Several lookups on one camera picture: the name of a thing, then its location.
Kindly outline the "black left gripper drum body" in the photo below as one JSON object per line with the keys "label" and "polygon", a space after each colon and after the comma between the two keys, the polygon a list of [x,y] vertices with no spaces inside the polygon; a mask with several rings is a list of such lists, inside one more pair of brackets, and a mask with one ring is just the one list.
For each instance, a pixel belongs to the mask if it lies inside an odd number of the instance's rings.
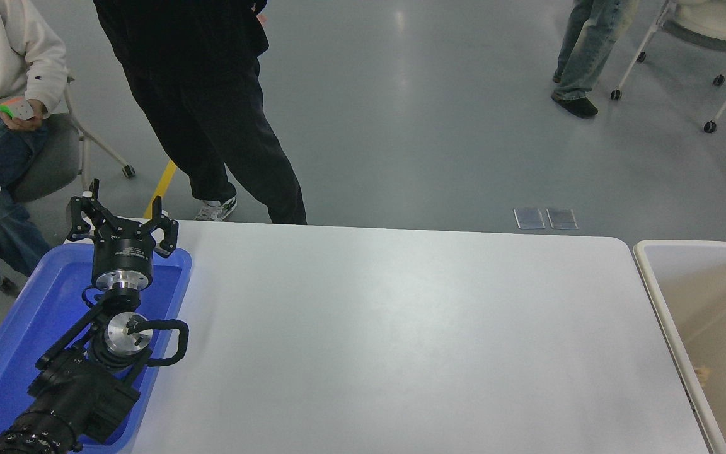
{"label": "black left gripper drum body", "polygon": [[92,281],[152,281],[152,256],[156,240],[152,235],[135,236],[123,230],[116,236],[112,227],[102,224],[93,231]]}

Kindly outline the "seated person's left hand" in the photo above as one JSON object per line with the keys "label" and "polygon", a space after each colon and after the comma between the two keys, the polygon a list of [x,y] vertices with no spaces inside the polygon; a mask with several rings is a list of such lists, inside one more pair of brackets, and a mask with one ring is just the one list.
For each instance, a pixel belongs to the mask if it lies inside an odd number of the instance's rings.
{"label": "seated person's left hand", "polygon": [[45,106],[38,100],[24,97],[0,103],[0,118],[8,129],[16,132],[35,131],[43,123]]}

